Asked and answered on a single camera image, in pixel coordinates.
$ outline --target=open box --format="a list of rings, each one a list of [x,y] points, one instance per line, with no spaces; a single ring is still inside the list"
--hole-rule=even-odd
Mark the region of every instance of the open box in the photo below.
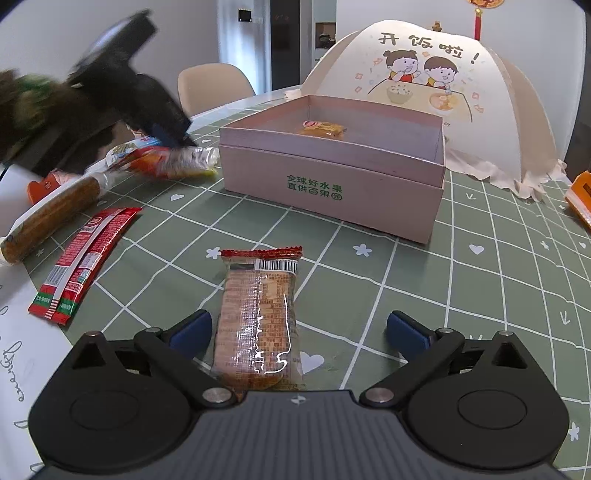
[[[341,140],[303,122],[347,128]],[[443,195],[443,120],[393,105],[304,96],[220,129],[228,190],[429,240]]]

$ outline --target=barcode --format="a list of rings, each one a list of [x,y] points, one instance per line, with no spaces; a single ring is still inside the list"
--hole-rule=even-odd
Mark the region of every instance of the barcode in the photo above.
[[[297,260],[255,260],[255,270],[273,270],[277,272],[288,272],[294,275],[297,272]]]
[[[91,252],[89,254],[86,254],[82,259],[82,262],[80,262],[80,265],[78,265],[78,268],[89,268],[90,270],[92,270],[95,267],[96,263],[99,261],[99,259],[100,253]]]
[[[62,265],[56,265],[49,272],[49,275],[47,276],[47,279],[45,280],[44,284],[50,285],[52,287],[57,287],[63,276],[68,271],[68,268],[69,267],[64,267]]]

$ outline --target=metal screw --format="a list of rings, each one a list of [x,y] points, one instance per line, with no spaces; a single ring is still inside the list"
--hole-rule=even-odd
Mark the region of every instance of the metal screw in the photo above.
[[[203,398],[209,403],[224,403],[232,398],[232,392],[223,387],[208,388],[203,392]]]
[[[388,388],[375,387],[365,392],[365,398],[374,403],[386,403],[394,398],[394,393]]]

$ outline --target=cartoon girl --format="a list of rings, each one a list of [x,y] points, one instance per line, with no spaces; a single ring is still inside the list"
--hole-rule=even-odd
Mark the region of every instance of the cartoon girl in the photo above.
[[[412,83],[421,74],[418,71],[417,52],[414,50],[386,50],[384,57],[390,70],[390,80]]]

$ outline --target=orange packaging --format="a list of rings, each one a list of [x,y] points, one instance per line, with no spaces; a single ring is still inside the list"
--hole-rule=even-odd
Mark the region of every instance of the orange packaging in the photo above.
[[[591,229],[591,173],[588,171],[581,173],[564,198],[587,228]]]

